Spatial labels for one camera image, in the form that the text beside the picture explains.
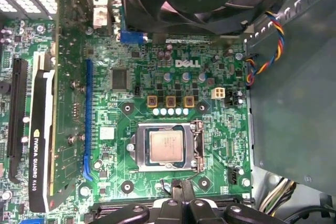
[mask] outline dell logo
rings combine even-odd
[[[198,64],[198,60],[175,60],[175,66],[177,68],[181,68],[181,67],[184,67],[184,68],[200,68],[201,65]]]

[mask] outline cpu socket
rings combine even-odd
[[[140,123],[130,151],[140,172],[204,170],[203,122]]]

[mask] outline colorful wire bundle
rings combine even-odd
[[[246,78],[246,84],[248,86],[251,86],[254,82],[255,75],[262,73],[265,71],[269,66],[271,66],[274,62],[276,62],[278,59],[280,59],[280,56],[283,52],[283,47],[285,45],[285,33],[284,29],[280,25],[280,23],[277,21],[275,16],[271,12],[266,12],[265,13],[269,19],[273,22],[274,27],[276,28],[278,35],[279,35],[279,40],[278,40],[278,48],[275,54],[272,56],[272,58],[264,63],[260,68],[257,68],[256,63],[254,62],[253,59],[247,59],[246,61],[250,63],[250,69],[251,73],[247,75]]]

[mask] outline blue pcie slot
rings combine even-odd
[[[93,63],[86,60],[86,110],[85,110],[85,151],[83,158],[83,175],[89,181],[93,181],[90,173],[91,156],[91,124],[92,124],[92,85],[93,85]]]

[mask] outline small white label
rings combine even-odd
[[[101,127],[99,132],[100,140],[113,140],[114,139],[113,127]]]

